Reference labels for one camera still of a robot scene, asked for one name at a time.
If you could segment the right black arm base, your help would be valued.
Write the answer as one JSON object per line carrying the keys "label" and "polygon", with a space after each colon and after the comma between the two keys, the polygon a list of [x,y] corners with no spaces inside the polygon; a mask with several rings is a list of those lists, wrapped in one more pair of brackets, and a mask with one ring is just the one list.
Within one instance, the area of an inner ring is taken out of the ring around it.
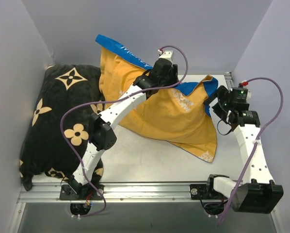
{"label": "right black arm base", "polygon": [[189,185],[192,200],[202,201],[226,201],[227,197],[209,188],[205,183],[195,183]]}

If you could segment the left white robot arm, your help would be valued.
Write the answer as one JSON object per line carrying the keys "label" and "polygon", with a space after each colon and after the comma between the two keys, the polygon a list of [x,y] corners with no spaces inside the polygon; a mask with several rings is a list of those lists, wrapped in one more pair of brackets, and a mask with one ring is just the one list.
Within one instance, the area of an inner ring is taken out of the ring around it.
{"label": "left white robot arm", "polygon": [[74,198],[81,200],[88,194],[88,181],[101,159],[117,141],[114,133],[119,122],[148,98],[158,92],[159,87],[177,83],[177,65],[171,58],[159,58],[152,69],[137,77],[118,102],[99,114],[91,114],[88,122],[88,144],[80,165],[74,171],[68,184]]}

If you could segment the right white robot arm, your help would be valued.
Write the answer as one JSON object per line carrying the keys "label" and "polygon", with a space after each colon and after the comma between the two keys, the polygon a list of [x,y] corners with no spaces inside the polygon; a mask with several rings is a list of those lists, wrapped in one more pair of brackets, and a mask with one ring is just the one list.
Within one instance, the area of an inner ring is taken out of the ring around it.
{"label": "right white robot arm", "polygon": [[256,111],[249,110],[249,90],[234,87],[230,90],[220,86],[205,101],[214,100],[214,113],[231,127],[240,149],[243,169],[239,180],[233,181],[226,175],[209,175],[205,186],[206,195],[215,199],[223,195],[231,201],[235,212],[269,214],[283,197],[281,185],[275,184],[271,175],[259,133],[260,120]]}

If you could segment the blue and yellow pillowcase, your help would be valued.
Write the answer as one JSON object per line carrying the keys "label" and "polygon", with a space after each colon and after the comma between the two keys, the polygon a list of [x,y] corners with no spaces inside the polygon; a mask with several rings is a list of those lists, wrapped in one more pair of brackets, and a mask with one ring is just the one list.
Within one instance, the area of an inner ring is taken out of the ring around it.
{"label": "blue and yellow pillowcase", "polygon": [[[99,89],[106,101],[119,99],[134,80],[151,68],[119,42],[98,35],[101,45]],[[216,129],[204,101],[216,91],[211,75],[198,82],[182,82],[159,90],[132,109],[120,126],[141,136],[164,140],[211,163],[217,148]]]}

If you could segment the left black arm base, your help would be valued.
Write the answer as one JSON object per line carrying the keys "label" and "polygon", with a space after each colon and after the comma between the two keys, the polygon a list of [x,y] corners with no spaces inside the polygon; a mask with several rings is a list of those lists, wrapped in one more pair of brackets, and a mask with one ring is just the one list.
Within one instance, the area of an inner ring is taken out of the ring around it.
{"label": "left black arm base", "polygon": [[102,200],[102,196],[89,184],[82,187],[78,194],[69,185],[64,184],[61,188],[59,200]]}

